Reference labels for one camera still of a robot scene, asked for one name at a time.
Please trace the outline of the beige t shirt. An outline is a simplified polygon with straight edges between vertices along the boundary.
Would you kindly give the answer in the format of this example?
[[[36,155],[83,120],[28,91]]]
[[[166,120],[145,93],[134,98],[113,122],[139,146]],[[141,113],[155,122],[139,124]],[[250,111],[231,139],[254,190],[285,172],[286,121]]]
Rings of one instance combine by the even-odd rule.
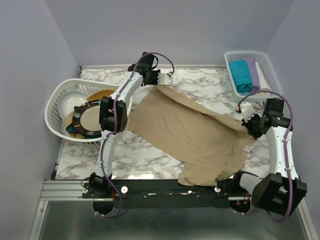
[[[256,140],[241,122],[156,86],[136,106],[128,130],[184,163],[178,182],[216,187],[242,169]]]

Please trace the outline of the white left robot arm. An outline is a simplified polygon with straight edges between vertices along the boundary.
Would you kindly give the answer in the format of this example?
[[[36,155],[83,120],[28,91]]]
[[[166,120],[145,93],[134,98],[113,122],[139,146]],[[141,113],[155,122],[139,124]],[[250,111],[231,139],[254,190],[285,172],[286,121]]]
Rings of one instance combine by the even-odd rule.
[[[101,126],[101,146],[94,172],[88,179],[88,190],[99,197],[107,197],[116,187],[111,182],[112,163],[120,133],[127,126],[127,102],[137,88],[157,84],[159,70],[155,70],[154,61],[158,61],[154,52],[144,52],[138,61],[128,68],[123,83],[110,97],[100,100],[99,123]]]

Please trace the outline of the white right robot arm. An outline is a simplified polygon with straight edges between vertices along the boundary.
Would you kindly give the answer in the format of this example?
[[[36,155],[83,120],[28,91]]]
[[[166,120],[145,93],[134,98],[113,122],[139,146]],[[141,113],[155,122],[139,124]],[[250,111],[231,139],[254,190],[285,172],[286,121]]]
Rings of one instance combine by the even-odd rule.
[[[269,172],[264,178],[239,170],[230,183],[230,191],[241,196],[248,192],[251,204],[259,209],[289,217],[307,193],[307,185],[296,172],[292,154],[293,126],[284,117],[284,100],[269,98],[262,116],[251,103],[242,102],[237,107],[241,121],[254,139],[266,137],[269,148]]]

